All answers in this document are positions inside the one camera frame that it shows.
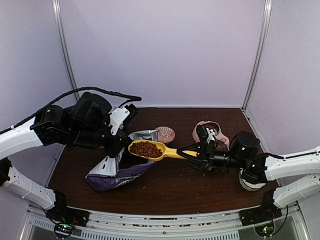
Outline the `brown pet food kibble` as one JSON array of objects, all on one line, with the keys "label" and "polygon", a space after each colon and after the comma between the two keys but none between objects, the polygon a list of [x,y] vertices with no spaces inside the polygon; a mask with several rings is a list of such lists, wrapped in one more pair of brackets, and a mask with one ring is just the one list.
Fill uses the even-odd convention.
[{"label": "brown pet food kibble", "polygon": [[[228,150],[230,146],[230,140],[222,133],[221,127],[218,123],[213,121],[200,121],[196,125],[204,127],[208,133],[205,141],[207,143],[213,143],[215,148],[222,147],[224,150]],[[175,131],[167,126],[159,126],[155,129],[157,133],[157,141],[139,139],[134,140],[128,147],[128,151],[144,159],[158,162],[164,158],[183,159],[186,158],[179,155],[175,148],[169,148],[166,144],[171,143],[175,137]]]}]

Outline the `yellow plastic scoop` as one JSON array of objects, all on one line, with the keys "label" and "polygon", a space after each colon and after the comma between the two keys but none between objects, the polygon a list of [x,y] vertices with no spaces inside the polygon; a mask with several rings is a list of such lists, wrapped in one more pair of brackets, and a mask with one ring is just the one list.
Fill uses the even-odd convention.
[{"label": "yellow plastic scoop", "polygon": [[183,159],[197,157],[197,155],[177,154],[176,148],[167,147],[159,141],[145,139],[134,140],[129,146],[128,151],[135,156],[147,159],[153,162],[159,162],[164,158]]}]

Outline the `purple pet food bag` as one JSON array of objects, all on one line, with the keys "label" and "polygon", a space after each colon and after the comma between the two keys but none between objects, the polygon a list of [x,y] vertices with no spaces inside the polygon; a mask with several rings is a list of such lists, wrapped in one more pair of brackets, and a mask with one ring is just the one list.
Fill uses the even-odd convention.
[{"label": "purple pet food bag", "polygon": [[85,176],[95,192],[106,192],[128,184],[145,174],[154,161],[132,155],[127,148],[111,158],[106,156]]}]

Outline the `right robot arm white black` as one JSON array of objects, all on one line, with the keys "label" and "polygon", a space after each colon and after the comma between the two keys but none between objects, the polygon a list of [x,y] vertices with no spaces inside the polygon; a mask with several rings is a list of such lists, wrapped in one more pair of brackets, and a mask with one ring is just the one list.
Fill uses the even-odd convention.
[{"label": "right robot arm white black", "polygon": [[284,208],[320,191],[319,147],[287,155],[258,153],[259,139],[249,132],[240,131],[231,148],[223,151],[215,149],[207,133],[201,131],[198,136],[198,143],[179,148],[177,154],[200,172],[237,169],[240,171],[240,184],[249,190],[258,190],[269,181],[302,176],[289,185],[264,194],[263,205],[256,210],[256,216],[261,221],[268,220],[276,212],[276,207]]}]

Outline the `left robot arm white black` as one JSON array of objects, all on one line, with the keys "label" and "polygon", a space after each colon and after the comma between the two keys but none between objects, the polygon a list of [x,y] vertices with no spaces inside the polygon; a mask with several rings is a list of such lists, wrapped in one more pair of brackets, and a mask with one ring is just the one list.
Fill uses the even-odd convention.
[{"label": "left robot arm white black", "polygon": [[45,211],[52,212],[61,222],[72,218],[63,193],[41,186],[22,175],[9,156],[23,150],[61,144],[68,148],[103,149],[115,157],[129,145],[130,139],[121,126],[137,114],[133,104],[117,108],[98,94],[85,92],[78,102],[62,108],[49,103],[17,126],[0,133],[0,186],[10,188]]}]

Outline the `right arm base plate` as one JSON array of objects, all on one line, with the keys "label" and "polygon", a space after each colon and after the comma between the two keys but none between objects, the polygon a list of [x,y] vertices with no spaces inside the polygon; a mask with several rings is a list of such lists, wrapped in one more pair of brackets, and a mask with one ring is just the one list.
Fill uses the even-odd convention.
[{"label": "right arm base plate", "polygon": [[255,225],[267,221],[271,221],[274,218],[282,216],[282,210],[272,207],[255,207],[250,209],[241,210],[239,212],[242,226]]}]

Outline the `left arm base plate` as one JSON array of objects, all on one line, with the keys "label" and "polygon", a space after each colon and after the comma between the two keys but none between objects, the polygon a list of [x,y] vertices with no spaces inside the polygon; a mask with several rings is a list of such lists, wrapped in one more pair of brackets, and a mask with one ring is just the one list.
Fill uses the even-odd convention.
[{"label": "left arm base plate", "polygon": [[45,216],[57,224],[86,227],[90,213],[72,207],[53,207],[44,210]]}]

